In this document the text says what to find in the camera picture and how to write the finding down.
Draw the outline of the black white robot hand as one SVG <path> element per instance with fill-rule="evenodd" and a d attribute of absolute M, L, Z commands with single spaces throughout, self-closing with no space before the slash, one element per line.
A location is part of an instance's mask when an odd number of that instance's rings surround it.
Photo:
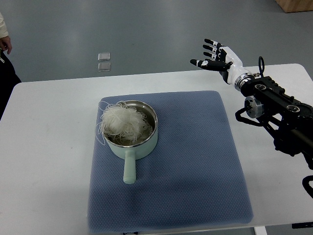
<path fill-rule="evenodd" d="M 203 54 L 207 58 L 204 60 L 191 59 L 192 65 L 203 70 L 218 71 L 224 82 L 232 85 L 235 85 L 238 78 L 251 75 L 231 48 L 210 39 L 205 39 L 204 42 Z"/>

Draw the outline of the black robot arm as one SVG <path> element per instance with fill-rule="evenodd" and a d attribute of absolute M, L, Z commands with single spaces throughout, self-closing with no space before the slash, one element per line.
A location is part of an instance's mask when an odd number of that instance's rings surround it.
<path fill-rule="evenodd" d="M 313 108 L 288 96 L 271 77 L 264 76 L 265 64 L 258 59 L 257 78 L 239 82 L 245 105 L 236 120 L 264 127 L 273 137 L 277 151 L 291 156 L 302 153 L 309 169 L 313 167 Z"/>

